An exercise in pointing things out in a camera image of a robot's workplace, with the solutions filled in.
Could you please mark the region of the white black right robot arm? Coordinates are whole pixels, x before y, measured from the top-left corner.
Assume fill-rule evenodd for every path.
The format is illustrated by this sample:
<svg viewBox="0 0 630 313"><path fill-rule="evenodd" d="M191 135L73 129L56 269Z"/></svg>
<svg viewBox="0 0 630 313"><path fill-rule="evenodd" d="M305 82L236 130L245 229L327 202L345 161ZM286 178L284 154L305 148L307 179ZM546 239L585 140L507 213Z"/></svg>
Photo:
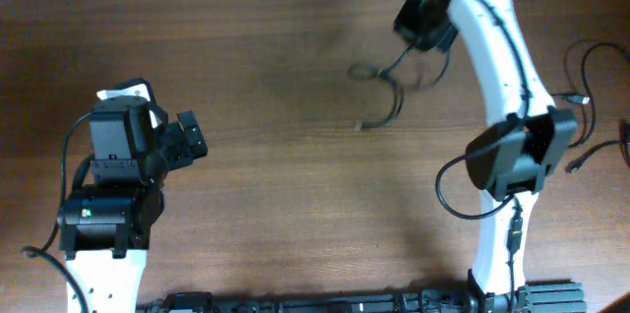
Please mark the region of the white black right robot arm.
<svg viewBox="0 0 630 313"><path fill-rule="evenodd" d="M528 51L513 0L407 0L395 30L421 51L446 50L461 37L472 60L486 130L456 157L478 190L481 211L464 214L446 202L444 169L435 179L443 208L480 223L479 242L464 289L429 290L424 309L446 304L462 312L530 312L523 261L529 221L550 175L577 128L557 108Z"/></svg>

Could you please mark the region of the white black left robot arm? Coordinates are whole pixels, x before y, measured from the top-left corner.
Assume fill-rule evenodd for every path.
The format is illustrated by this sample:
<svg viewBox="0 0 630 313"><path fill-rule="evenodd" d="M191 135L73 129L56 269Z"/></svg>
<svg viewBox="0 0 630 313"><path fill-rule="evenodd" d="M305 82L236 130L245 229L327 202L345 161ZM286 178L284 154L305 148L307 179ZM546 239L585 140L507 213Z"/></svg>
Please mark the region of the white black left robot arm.
<svg viewBox="0 0 630 313"><path fill-rule="evenodd" d="M132 312L148 261L152 225L165 207L168 172L208 147L192 111L169 121L153 101L121 95L88 116L92 154L58 212L70 312Z"/></svg>

